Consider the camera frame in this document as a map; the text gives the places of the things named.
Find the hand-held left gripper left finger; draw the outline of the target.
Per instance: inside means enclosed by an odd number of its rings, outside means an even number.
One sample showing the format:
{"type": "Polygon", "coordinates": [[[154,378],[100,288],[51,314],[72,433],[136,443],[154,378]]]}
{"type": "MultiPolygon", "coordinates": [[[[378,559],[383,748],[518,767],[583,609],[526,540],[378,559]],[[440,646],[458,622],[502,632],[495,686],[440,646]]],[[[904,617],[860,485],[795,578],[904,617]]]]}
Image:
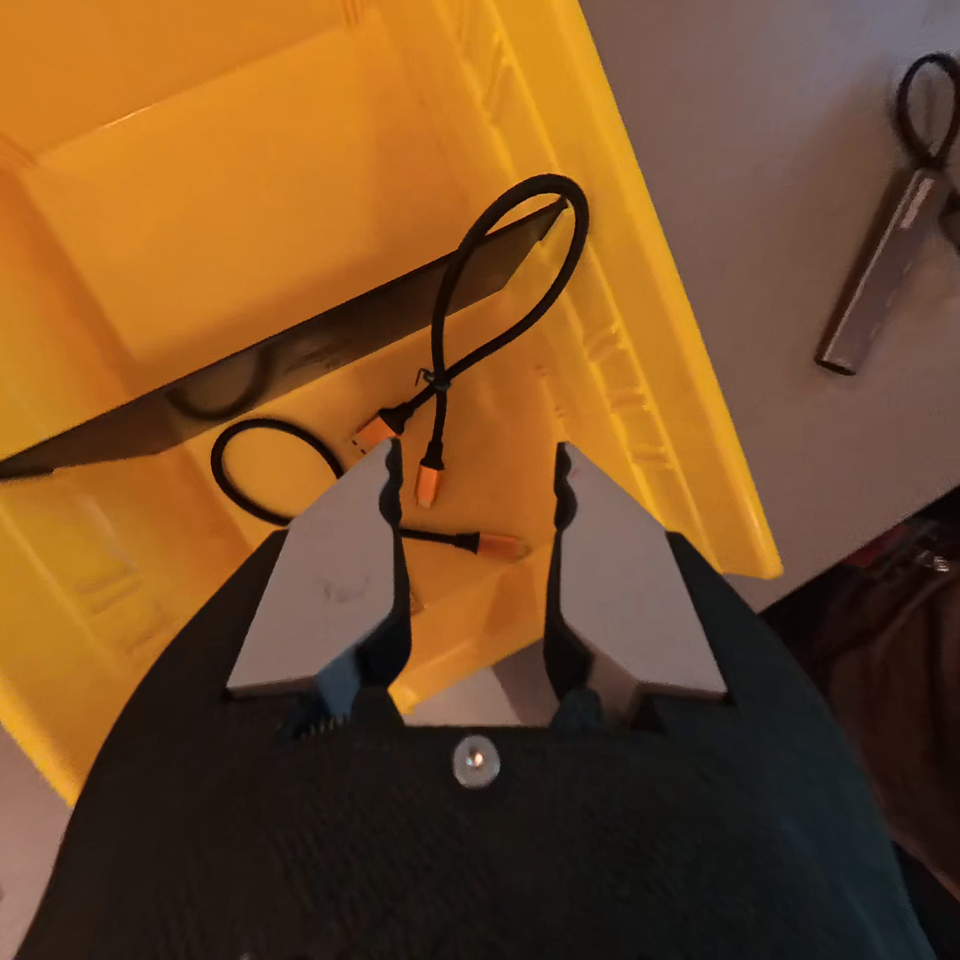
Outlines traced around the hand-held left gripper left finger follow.
{"type": "Polygon", "coordinates": [[[402,445],[382,441],[287,528],[226,688],[311,693],[329,716],[387,689],[412,650],[402,445]]]}

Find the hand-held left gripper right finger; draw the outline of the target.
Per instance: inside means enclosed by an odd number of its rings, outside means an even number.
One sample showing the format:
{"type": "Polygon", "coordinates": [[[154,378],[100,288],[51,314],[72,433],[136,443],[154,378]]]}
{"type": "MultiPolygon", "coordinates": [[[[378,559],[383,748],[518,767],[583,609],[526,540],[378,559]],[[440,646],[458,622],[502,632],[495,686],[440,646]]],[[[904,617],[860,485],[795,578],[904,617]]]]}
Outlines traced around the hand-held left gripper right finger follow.
{"type": "Polygon", "coordinates": [[[542,653],[559,703],[608,721],[665,695],[721,702],[727,685],[666,527],[576,445],[557,445],[542,653]]]}

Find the grey usb hub with cable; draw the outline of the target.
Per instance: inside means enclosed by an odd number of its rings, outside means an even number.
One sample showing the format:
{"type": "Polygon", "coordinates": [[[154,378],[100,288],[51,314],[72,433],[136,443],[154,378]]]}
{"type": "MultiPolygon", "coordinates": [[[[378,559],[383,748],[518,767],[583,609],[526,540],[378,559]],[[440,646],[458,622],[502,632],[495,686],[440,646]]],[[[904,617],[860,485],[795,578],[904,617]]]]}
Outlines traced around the grey usb hub with cable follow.
{"type": "Polygon", "coordinates": [[[951,170],[959,133],[957,57],[935,52],[910,63],[896,87],[891,120],[909,164],[888,186],[813,355],[818,367],[841,377],[861,370],[933,228],[958,250],[958,182],[951,170]],[[929,69],[942,74],[950,91],[937,145],[918,132],[910,106],[914,82],[929,69]]]}

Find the yellow plastic bin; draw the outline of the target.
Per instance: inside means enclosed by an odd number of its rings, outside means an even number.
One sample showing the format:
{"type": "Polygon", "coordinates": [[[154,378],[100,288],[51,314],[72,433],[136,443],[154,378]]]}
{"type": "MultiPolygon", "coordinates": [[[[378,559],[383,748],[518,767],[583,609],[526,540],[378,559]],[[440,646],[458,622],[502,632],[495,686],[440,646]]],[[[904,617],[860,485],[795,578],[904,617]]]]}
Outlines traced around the yellow plastic bin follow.
{"type": "MultiPolygon", "coordinates": [[[[2,461],[454,251],[509,187],[575,181],[582,258],[530,332],[457,376],[403,522],[404,712],[538,637],[556,445],[714,568],[783,563],[587,2],[2,2],[2,461]]],[[[429,327],[246,417],[353,438],[432,368],[429,327]]],[[[216,426],[2,482],[2,726],[73,806],[138,682],[271,533],[215,485],[216,426]]]]}

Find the dark cloth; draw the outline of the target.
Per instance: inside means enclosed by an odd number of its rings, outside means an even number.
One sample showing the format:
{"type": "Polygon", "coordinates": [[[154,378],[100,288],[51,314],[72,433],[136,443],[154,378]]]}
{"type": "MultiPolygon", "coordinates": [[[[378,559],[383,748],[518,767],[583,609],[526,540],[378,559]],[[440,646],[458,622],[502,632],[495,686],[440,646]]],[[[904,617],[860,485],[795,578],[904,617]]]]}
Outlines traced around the dark cloth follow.
{"type": "Polygon", "coordinates": [[[958,489],[761,617],[822,692],[894,841],[958,900],[958,489]]]}

